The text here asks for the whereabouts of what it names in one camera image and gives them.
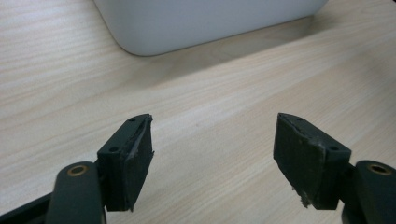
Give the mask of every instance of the light wood surface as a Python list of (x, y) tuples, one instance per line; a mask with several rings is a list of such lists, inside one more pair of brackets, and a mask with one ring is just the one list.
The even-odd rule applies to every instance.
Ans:
[(276, 114), (396, 167), (396, 4), (317, 15), (155, 57), (122, 50), (92, 0), (0, 3), (0, 214), (53, 188), (129, 117), (155, 157), (134, 212), (108, 223), (341, 223), (305, 209), (273, 160)]

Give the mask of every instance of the dark object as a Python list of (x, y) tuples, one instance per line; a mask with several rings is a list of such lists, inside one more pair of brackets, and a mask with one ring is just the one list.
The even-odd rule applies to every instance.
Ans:
[(107, 211), (134, 208), (154, 155), (151, 115), (125, 121), (98, 151), (98, 160), (59, 172), (54, 191), (0, 217), (1, 224), (106, 223)]
[(396, 223), (396, 170), (376, 161), (349, 164), (351, 150), (293, 115), (278, 114), (274, 159), (303, 205), (335, 210), (344, 223)]

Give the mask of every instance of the white container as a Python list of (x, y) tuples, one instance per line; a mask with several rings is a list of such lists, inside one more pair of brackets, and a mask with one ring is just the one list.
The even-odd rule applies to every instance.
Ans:
[(127, 51), (156, 55), (310, 16), (327, 0), (94, 0)]

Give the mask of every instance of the wooden table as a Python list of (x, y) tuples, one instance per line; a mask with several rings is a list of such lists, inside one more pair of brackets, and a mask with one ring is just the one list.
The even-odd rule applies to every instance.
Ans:
[(155, 157), (108, 223), (341, 223), (305, 209), (273, 160), (278, 112), (396, 167), (396, 4), (317, 15), (155, 57), (121, 49), (93, 1), (0, 3), (0, 214), (53, 188), (129, 117)]

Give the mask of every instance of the table surface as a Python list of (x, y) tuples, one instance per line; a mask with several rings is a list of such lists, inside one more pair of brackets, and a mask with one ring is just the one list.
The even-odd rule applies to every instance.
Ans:
[(0, 4), (0, 214), (150, 113), (155, 157), (108, 223), (341, 223), (305, 209), (273, 160), (276, 114), (396, 167), (396, 4), (315, 16), (154, 57), (121, 49), (91, 0)]

